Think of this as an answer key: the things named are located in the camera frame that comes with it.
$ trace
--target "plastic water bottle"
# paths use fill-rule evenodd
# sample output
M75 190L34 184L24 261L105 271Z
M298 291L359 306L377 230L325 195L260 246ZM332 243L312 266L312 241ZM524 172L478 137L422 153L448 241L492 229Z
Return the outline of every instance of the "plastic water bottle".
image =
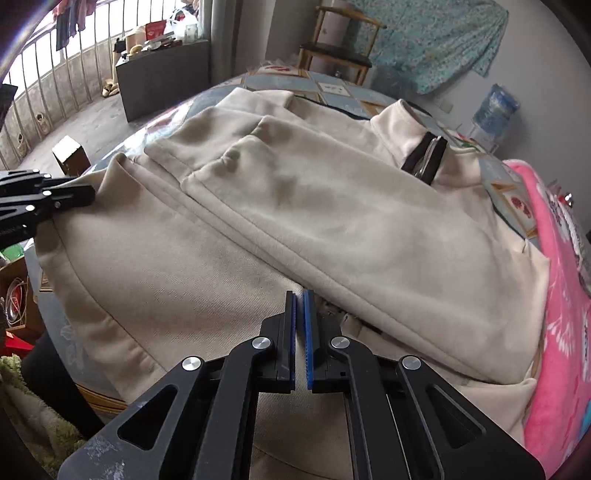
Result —
M472 122L496 141L503 136L509 120L517 110L519 102L502 85L494 84L472 117Z

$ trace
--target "hanging clothes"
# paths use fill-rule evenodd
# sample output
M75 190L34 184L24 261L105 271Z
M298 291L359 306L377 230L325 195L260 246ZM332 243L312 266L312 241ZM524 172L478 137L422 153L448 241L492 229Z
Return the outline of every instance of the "hanging clothes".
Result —
M388 25L371 60L393 68L417 93L429 93L470 69L486 76L509 21L493 0L353 0L363 12ZM366 30L356 41L366 42Z
M53 9L56 22L56 51L66 48L70 38L86 28L86 17L94 14L96 0L62 0Z

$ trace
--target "shoe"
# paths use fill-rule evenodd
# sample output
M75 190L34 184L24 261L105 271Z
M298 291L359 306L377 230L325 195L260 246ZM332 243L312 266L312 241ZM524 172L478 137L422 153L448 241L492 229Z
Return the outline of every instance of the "shoe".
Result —
M27 145L27 142L25 141L25 137L22 136L22 133L18 133L17 136L17 153L18 156L21 158L24 158L25 155L27 155L27 151L29 150L29 147Z
M119 83L113 82L112 79L105 80L103 84L103 97L107 98L113 95L117 95L119 93Z
M41 130L41 133L43 133L43 135L47 135L49 132L51 132L51 125L49 123L49 120L45 115L43 115L43 113L39 112L38 114L36 114L35 119L37 119L39 129Z

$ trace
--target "wooden stool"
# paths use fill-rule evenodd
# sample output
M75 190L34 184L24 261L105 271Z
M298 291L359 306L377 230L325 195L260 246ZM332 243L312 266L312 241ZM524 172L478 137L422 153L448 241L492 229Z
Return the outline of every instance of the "wooden stool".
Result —
M362 85L365 80L365 76L368 70L372 67L371 61L369 61L369 54L374 47L375 39L378 36L380 28L387 28L387 25L375 20L373 18L366 17L363 13L357 10L349 8L337 8L337 7L325 7L321 5L316 7L318 10L318 20L316 21L316 29L314 30L314 37L312 41L306 42L300 46L300 61L298 62L298 68L310 70L310 64L312 63L312 57L320 57L339 65L345 65L347 67L353 67L359 70L355 83ZM363 54L349 51L342 47L335 47L334 45L328 45L326 43L319 43L318 37L320 36L320 30L322 29L322 22L326 12L331 12L343 17L350 18L352 20L360 20L364 23L371 24L375 27L375 31L369 39L369 45L365 49Z

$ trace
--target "balcony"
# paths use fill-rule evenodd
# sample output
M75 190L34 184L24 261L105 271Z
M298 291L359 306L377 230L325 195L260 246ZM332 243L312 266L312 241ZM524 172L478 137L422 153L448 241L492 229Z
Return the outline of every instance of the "balcony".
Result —
M70 135L95 163L146 120L127 123L119 95L103 98L112 78L113 44L137 25L168 18L180 0L100 0L86 28L56 51L49 13L15 59L4 83L18 87L0 131L0 170L61 174L51 149Z

